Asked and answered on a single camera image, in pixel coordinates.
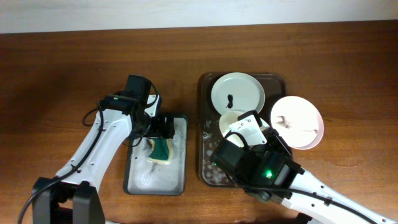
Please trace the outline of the green and yellow sponge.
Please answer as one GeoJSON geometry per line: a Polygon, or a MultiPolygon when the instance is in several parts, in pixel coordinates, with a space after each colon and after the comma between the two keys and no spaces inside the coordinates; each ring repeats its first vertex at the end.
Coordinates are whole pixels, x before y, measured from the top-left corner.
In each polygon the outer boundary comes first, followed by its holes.
{"type": "Polygon", "coordinates": [[[168,165],[171,163],[173,150],[171,147],[170,139],[151,139],[151,153],[147,160],[168,165]]]}

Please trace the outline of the pink plate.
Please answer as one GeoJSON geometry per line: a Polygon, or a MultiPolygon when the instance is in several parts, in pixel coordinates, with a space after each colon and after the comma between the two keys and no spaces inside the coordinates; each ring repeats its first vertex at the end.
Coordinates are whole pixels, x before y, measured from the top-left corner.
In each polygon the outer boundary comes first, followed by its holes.
{"type": "Polygon", "coordinates": [[[317,108],[299,96],[279,99],[271,109],[270,121],[287,145],[298,150],[316,147],[325,130],[317,108]]]}

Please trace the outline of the cream white plate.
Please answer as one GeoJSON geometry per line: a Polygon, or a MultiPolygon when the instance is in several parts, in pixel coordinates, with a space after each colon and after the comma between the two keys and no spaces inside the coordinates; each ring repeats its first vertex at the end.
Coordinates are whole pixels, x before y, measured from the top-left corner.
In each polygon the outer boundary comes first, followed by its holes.
{"type": "Polygon", "coordinates": [[[238,120],[238,116],[246,113],[247,111],[229,111],[225,114],[223,114],[220,118],[219,122],[219,128],[221,131],[221,134],[224,138],[227,138],[228,136],[234,134],[231,132],[231,129],[229,128],[229,125],[236,122],[238,120]]]}

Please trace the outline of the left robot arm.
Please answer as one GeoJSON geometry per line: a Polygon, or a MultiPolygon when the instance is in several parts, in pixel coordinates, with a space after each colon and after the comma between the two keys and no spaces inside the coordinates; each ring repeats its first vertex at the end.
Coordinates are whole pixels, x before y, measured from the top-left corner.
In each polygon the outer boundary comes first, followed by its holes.
{"type": "Polygon", "coordinates": [[[156,87],[150,80],[130,75],[123,91],[97,102],[96,118],[86,138],[55,177],[36,181],[18,222],[31,206],[34,223],[106,223],[98,191],[116,151],[127,138],[148,138],[148,160],[170,163],[174,122],[157,115],[161,99],[151,91],[156,87]]]}

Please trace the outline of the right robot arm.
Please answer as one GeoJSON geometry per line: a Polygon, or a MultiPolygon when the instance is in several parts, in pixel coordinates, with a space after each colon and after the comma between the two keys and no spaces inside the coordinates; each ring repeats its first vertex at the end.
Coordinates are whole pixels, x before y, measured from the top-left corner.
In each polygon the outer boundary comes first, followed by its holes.
{"type": "Polygon", "coordinates": [[[274,201],[320,223],[395,222],[339,194],[294,162],[275,129],[263,131],[263,139],[254,146],[242,134],[227,135],[240,138],[243,146],[223,138],[210,161],[257,200],[274,201]]]}

